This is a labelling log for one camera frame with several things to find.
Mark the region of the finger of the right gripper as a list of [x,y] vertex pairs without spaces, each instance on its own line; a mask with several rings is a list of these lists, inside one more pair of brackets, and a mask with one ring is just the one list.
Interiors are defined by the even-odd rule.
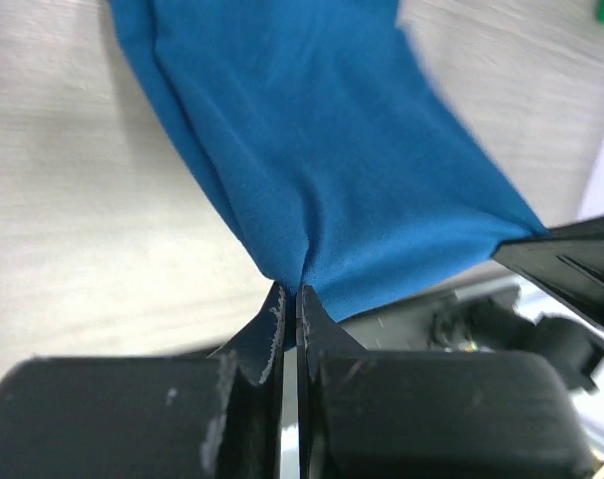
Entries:
[[492,258],[604,332],[604,216],[506,241]]

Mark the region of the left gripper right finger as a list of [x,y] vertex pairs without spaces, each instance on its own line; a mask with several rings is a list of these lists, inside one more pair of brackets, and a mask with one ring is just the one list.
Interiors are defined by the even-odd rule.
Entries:
[[296,298],[303,478],[589,478],[555,369],[527,352],[369,350]]

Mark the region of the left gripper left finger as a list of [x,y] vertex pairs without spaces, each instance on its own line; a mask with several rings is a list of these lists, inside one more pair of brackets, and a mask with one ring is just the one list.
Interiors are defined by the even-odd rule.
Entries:
[[286,295],[208,356],[33,358],[0,381],[0,478],[275,478]]

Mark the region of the blue t shirt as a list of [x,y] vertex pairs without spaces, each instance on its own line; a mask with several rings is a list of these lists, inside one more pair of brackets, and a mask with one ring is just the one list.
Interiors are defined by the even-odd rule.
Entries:
[[343,320],[545,226],[437,97],[394,1],[114,1],[171,142],[259,271]]

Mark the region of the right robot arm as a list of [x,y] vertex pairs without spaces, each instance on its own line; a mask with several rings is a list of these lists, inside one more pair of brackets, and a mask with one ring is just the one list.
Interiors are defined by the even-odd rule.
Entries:
[[503,243],[494,260],[576,314],[517,314],[515,296],[452,303],[433,317],[428,345],[448,351],[525,351],[544,357],[571,390],[596,391],[604,362],[604,216]]

